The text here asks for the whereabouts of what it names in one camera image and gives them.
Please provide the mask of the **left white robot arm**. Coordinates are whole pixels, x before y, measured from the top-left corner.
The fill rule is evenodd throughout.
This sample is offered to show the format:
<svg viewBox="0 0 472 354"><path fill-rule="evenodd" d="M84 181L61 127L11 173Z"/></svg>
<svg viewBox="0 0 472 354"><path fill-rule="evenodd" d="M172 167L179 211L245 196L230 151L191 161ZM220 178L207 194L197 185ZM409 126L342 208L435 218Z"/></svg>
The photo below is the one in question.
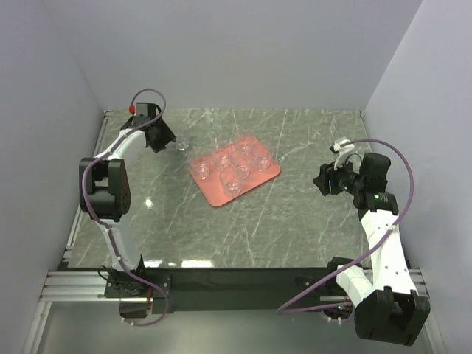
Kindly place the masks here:
<svg viewBox="0 0 472 354"><path fill-rule="evenodd" d="M145 148L163 151L176 135L162 118L164 109L155 103L137 103L130 107L131 117L116 139L101 153L79 163L80 208L100 228L111 254L108 281L131 296L147 289L164 294L148 280L142 255L133 241L130 221L131 188L126 164Z"/></svg>

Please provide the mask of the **clear glass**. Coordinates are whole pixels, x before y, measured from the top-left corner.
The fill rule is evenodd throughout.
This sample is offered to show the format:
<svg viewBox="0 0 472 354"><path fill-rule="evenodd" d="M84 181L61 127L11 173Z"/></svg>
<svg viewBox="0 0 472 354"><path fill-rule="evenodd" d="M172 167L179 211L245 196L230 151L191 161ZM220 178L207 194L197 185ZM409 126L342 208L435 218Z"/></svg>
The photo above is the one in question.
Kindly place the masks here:
<svg viewBox="0 0 472 354"><path fill-rule="evenodd" d="M243 189L243 177L237 170L228 168L221 171L220 182L223 192L227 197L235 198L241 194Z"/></svg>
<svg viewBox="0 0 472 354"><path fill-rule="evenodd" d="M204 180L210 175L209 153L205 150L192 150L187 156L187 164L192 176Z"/></svg>
<svg viewBox="0 0 472 354"><path fill-rule="evenodd" d="M234 150L230 156L230 159L232 165L235 167L238 175L242 179L249 177L251 174L251 167L253 165L253 157L248 150Z"/></svg>
<svg viewBox="0 0 472 354"><path fill-rule="evenodd" d="M251 152L251 148L254 145L255 138L251 133L244 131L236 131L233 133L232 142L235 150L241 150L243 152Z"/></svg>
<svg viewBox="0 0 472 354"><path fill-rule="evenodd" d="M255 168L260 172L267 171L272 163L272 147L260 144L254 145L252 148L252 154L254 157Z"/></svg>
<svg viewBox="0 0 472 354"><path fill-rule="evenodd" d="M230 147L219 148L214 150L212 158L215 163L215 168L218 171L223 171L232 166L231 162L232 149Z"/></svg>

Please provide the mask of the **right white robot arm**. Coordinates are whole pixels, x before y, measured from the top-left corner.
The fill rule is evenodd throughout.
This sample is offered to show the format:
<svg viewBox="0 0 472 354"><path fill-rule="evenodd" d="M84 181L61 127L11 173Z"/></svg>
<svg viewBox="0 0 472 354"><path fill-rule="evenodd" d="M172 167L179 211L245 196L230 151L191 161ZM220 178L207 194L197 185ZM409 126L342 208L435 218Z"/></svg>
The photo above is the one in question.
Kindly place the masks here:
<svg viewBox="0 0 472 354"><path fill-rule="evenodd" d="M344 291L354 307L359 338L411 346L430 314L426 296L421 296L407 268L400 233L396 198L386 191L388 157L365 153L358 172L350 162L323 164L313 183L323 195L348 192L367 236L372 266L368 279L359 263L346 270L335 269L324 277L332 294Z"/></svg>

